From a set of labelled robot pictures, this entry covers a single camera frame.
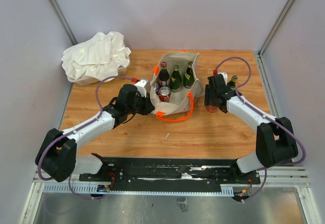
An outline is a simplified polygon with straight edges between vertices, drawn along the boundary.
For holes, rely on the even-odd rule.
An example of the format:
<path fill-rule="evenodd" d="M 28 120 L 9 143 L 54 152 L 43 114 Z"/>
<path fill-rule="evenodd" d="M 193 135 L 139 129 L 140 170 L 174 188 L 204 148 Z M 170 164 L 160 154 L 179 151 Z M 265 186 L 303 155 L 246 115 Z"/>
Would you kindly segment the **green glass bottle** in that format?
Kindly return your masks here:
<path fill-rule="evenodd" d="M 173 72 L 170 77 L 170 85 L 169 88 L 172 92 L 178 92 L 182 85 L 182 78 L 179 72 L 179 66 L 174 65 Z"/>
<path fill-rule="evenodd" d="M 236 88 L 237 80 L 238 80 L 238 76 L 233 75 L 231 77 L 230 81 L 227 83 L 227 85 L 229 85 L 232 89 L 235 89 Z"/>
<path fill-rule="evenodd" d="M 187 66 L 184 74 L 183 74 L 183 86 L 185 88 L 191 88 L 195 81 L 192 65 L 193 65 L 193 62 L 190 61 L 188 63 L 188 66 Z"/>

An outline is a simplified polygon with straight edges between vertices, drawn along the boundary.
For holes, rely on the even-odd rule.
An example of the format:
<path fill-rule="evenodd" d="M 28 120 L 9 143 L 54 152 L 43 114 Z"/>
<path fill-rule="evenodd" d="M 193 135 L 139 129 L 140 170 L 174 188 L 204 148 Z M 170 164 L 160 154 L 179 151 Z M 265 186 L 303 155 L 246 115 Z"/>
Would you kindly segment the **white canvas tote bag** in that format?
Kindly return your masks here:
<path fill-rule="evenodd" d="M 153 84 L 158 82 L 158 74 L 160 72 L 161 66 L 160 63 L 156 65 L 153 69 L 153 78 L 150 82 L 150 100 L 151 103 L 154 105 L 155 109 L 152 114 L 157 114 L 158 112 L 161 115 L 171 115 L 181 112 L 187 112 L 191 109 L 191 101 L 190 97 L 187 95 L 191 93 L 194 100 L 204 95 L 204 85 L 197 77 L 197 68 L 198 68 L 198 61 L 199 61 L 199 53 L 190 53 L 190 52 L 171 52 L 165 54 L 160 63 L 166 62 L 167 63 L 167 71 L 169 74 L 172 73 L 174 65 L 178 65 L 180 68 L 180 74 L 182 75 L 187 67 L 188 63 L 193 63 L 193 75 L 194 75 L 194 83 L 191 88 L 185 88 L 182 86 L 179 92 L 172 92 L 171 98 L 169 102 L 162 102 L 159 98 Z"/>

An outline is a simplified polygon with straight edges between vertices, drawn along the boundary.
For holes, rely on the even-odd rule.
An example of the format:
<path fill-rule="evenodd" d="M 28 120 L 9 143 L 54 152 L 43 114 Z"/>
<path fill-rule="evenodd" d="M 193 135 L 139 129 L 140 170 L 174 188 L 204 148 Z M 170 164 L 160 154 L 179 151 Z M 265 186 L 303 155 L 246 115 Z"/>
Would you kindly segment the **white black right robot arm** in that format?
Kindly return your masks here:
<path fill-rule="evenodd" d="M 242 183 L 255 170 L 287 163 L 298 156 L 291 121 L 276 118 L 249 102 L 225 83 L 223 74 L 208 77 L 204 105 L 233 114 L 256 131 L 255 152 L 234 160 L 230 166 L 233 182 Z"/>

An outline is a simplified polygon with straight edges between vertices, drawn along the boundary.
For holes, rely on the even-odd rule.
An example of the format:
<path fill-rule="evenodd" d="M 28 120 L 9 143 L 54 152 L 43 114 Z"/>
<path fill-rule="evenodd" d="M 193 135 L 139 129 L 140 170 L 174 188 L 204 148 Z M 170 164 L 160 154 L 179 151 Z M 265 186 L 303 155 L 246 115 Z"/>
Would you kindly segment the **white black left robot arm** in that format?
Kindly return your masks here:
<path fill-rule="evenodd" d="M 62 182 L 73 174 L 91 174 L 97 181 L 109 175 L 108 167 L 96 154 L 77 156 L 78 150 L 95 137 L 130 121 L 136 114 L 148 115 L 154 110 L 147 88 L 149 81 L 141 79 L 125 84 L 117 97 L 101 107 L 99 113 L 77 126 L 59 131 L 51 129 L 43 141 L 35 163 L 42 180 Z"/>

